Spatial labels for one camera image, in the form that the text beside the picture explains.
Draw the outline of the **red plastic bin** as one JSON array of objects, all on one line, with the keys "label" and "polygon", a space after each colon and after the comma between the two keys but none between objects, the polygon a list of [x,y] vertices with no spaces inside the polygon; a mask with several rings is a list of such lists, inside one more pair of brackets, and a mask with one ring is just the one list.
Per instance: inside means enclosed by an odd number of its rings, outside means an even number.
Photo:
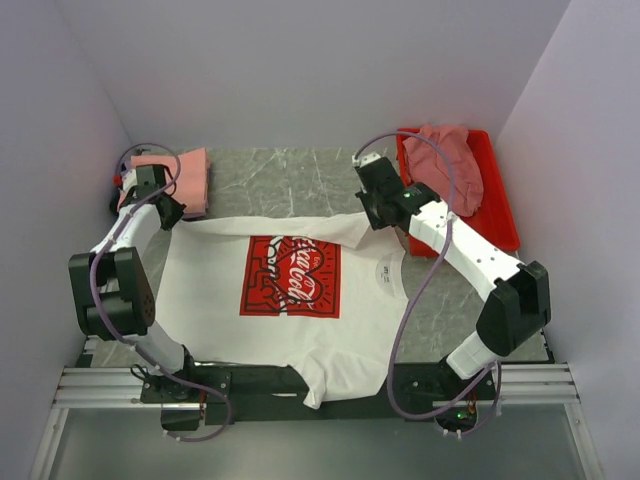
[{"label": "red plastic bin", "polygon": [[[399,131],[403,133],[396,135],[396,161],[401,179],[404,185],[408,186],[413,182],[408,174],[408,157],[403,142],[409,138],[406,135],[407,132],[418,133],[419,128],[400,128]],[[497,248],[507,253],[516,252],[521,245],[520,238],[489,134],[483,130],[471,129],[467,137],[467,144],[479,167],[484,195],[476,213],[471,217],[464,217],[463,220]],[[412,256],[437,257],[437,252],[414,237],[407,236],[407,240],[409,253]]]}]

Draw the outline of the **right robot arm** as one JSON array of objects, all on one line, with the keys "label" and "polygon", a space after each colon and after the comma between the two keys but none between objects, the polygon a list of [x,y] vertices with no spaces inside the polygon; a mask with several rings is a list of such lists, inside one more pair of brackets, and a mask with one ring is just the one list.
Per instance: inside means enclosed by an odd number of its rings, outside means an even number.
[{"label": "right robot arm", "polygon": [[445,357],[448,368],[438,377],[442,393],[460,399],[473,388],[473,376],[549,323],[548,272],[491,244],[426,185],[406,186],[388,158],[373,153],[352,164],[361,182],[356,197],[371,227],[398,227],[426,244],[484,301],[474,332]]}]

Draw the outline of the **white Coca-Cola t-shirt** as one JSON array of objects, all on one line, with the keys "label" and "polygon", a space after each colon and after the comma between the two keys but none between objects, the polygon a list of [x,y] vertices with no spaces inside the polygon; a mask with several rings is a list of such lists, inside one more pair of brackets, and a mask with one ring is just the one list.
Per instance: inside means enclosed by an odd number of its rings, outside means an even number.
[{"label": "white Coca-Cola t-shirt", "polygon": [[405,255],[362,214],[182,222],[157,321],[199,361],[289,366],[340,393],[387,375],[407,306]]}]

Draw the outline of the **aluminium rail frame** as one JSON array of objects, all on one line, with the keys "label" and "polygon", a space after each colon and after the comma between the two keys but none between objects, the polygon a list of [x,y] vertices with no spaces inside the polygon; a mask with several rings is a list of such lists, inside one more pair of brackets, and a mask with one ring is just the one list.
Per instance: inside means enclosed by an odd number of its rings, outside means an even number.
[{"label": "aluminium rail frame", "polygon": [[599,464],[565,364],[490,363],[461,380],[438,363],[401,363],[390,380],[371,392],[335,393],[291,367],[196,363],[185,375],[162,376],[156,368],[64,369],[30,476],[49,478],[67,419],[74,409],[154,408],[164,430],[178,433],[222,422],[386,420],[433,421],[463,439],[495,419],[506,406],[560,405],[569,422],[579,465],[601,479]]}]

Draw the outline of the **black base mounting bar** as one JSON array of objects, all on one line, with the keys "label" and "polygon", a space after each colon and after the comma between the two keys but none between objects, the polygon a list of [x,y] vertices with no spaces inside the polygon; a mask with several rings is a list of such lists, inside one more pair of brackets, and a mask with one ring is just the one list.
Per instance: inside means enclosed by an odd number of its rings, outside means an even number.
[{"label": "black base mounting bar", "polygon": [[443,428],[469,431],[478,419],[479,401],[497,400],[499,382],[486,372],[462,380],[439,363],[400,363],[390,381],[363,393],[333,393],[306,382],[292,367],[194,365],[195,386],[185,397],[141,381],[140,401],[161,409],[161,425],[170,432],[194,432],[201,425],[235,422],[373,420],[431,412],[457,399],[460,404],[436,416]]}]

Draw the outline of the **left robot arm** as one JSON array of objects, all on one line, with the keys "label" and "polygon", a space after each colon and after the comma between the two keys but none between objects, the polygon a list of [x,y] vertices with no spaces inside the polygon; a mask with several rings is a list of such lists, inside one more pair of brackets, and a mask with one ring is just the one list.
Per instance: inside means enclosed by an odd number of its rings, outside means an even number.
[{"label": "left robot arm", "polygon": [[200,388],[188,349],[156,321],[156,304],[140,254],[159,230],[169,231],[185,206],[167,193],[176,180],[165,165],[136,167],[117,178],[125,193],[117,219],[104,239],[68,263],[81,331],[117,341],[145,362],[133,370],[176,401],[193,399]]}]

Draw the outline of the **folded salmon pink t-shirt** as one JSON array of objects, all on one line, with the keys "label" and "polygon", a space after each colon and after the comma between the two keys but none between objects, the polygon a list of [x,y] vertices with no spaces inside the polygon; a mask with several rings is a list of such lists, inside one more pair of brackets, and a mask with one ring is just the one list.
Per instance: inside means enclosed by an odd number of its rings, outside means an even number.
[{"label": "folded salmon pink t-shirt", "polygon": [[186,205],[182,219],[199,218],[207,213],[210,161],[204,148],[179,154],[180,165],[177,165],[174,155],[142,155],[141,149],[138,152],[139,155],[131,156],[117,167],[113,178],[116,191],[110,203],[114,214],[126,207],[124,197],[132,182],[128,173],[136,167],[151,164],[162,164],[169,168],[176,182],[173,197]]}]

